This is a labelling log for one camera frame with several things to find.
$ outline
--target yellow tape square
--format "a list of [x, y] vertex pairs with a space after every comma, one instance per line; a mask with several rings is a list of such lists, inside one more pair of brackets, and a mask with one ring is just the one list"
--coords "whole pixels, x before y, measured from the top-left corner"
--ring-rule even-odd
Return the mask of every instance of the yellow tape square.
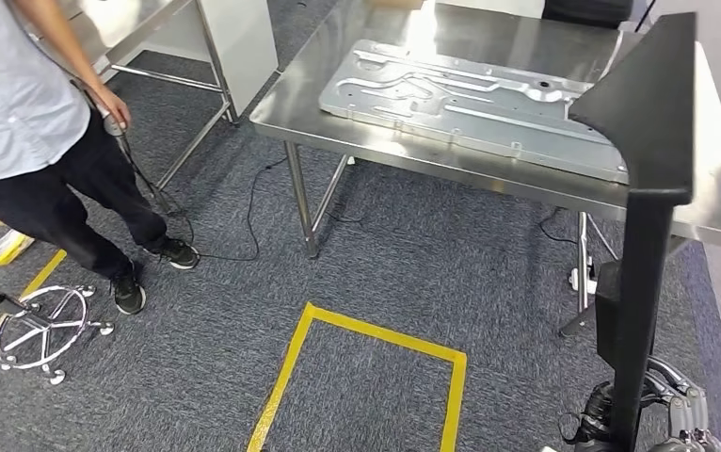
[[419, 351], [452, 363], [449, 396], [447, 396], [446, 400], [446, 417], [441, 435], [441, 452], [452, 452], [455, 450], [457, 428], [460, 422], [460, 403], [463, 400], [463, 386], [466, 381], [465, 353], [433, 344], [417, 337], [408, 336], [401, 332], [378, 327], [355, 318], [347, 317], [346, 315], [332, 313], [307, 303], [305, 310], [302, 312], [302, 317], [299, 319], [299, 323], [294, 330], [294, 335], [292, 336], [288, 352], [283, 360], [283, 365], [280, 368], [278, 379], [272, 388], [272, 394], [269, 396], [269, 401], [266, 403], [264, 412], [261, 414], [258, 424], [256, 424], [255, 430], [252, 432], [247, 452], [261, 452], [266, 442], [266, 435], [269, 433], [269, 429], [275, 419], [275, 414], [278, 412], [278, 407], [280, 406], [280, 401], [282, 400], [288, 380], [294, 371], [296, 358], [299, 356], [299, 351], [305, 342], [305, 336], [308, 334], [308, 329], [314, 319], [321, 320], [339, 328], [359, 332], [360, 334], [365, 334], [400, 347], [410, 348], [411, 350]]

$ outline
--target metal plate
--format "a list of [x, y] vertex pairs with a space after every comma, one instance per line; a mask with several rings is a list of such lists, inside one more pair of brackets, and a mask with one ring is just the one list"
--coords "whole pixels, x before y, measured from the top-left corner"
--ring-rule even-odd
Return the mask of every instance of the metal plate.
[[590, 83], [359, 40], [319, 97], [336, 116], [628, 184], [618, 150], [568, 119]]

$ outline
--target black pants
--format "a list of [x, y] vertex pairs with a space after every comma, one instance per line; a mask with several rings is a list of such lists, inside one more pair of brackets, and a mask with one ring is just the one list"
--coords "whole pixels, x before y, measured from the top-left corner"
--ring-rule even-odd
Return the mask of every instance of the black pants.
[[155, 251], [167, 224], [136, 188], [136, 176], [116, 140], [91, 112], [86, 133], [54, 165], [0, 180], [0, 220], [65, 250], [81, 266], [112, 278], [130, 266], [113, 243], [87, 225], [88, 213], [70, 186], [117, 212], [139, 246]]

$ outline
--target chrome stool base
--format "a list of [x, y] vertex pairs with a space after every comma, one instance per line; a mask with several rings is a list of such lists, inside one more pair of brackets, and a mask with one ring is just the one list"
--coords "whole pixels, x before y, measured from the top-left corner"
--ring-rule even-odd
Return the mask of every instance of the chrome stool base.
[[[103, 336], [114, 331], [114, 324], [111, 322], [95, 322], [88, 319], [87, 298], [94, 295], [94, 292], [95, 288], [90, 285], [78, 287], [55, 285], [40, 289], [19, 302], [14, 302], [13, 306], [18, 308], [16, 314], [5, 315], [0, 320], [0, 367], [4, 370], [40, 367], [50, 384], [57, 385], [64, 381], [67, 374], [63, 370], [52, 369], [50, 362], [67, 351], [87, 329], [97, 328]], [[52, 295], [61, 294], [63, 297], [60, 301], [58, 298], [52, 297]], [[41, 314], [48, 310], [50, 314]], [[64, 314], [70, 313], [74, 314], [75, 320], [59, 320], [59, 318], [69, 318]], [[8, 344], [3, 343], [7, 331], [16, 330], [19, 327], [22, 327], [22, 331], [24, 331], [25, 326], [30, 328], [29, 332]], [[69, 330], [73, 332], [65, 335], [60, 346], [54, 347], [51, 342], [54, 333], [58, 334]], [[15, 349], [34, 339], [41, 340], [39, 358], [27, 362], [18, 360], [14, 353]]]

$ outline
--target black sneaker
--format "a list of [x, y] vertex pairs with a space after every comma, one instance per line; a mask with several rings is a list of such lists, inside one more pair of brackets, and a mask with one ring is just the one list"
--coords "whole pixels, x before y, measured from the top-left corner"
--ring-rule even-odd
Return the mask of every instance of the black sneaker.
[[114, 301], [117, 302], [117, 309], [120, 312], [133, 315], [144, 309], [147, 295], [144, 293], [144, 288], [136, 282], [133, 263], [111, 280], [111, 286], [114, 288]]
[[200, 254], [197, 250], [177, 238], [167, 238], [154, 254], [169, 260], [172, 266], [181, 270], [194, 268], [200, 262]]

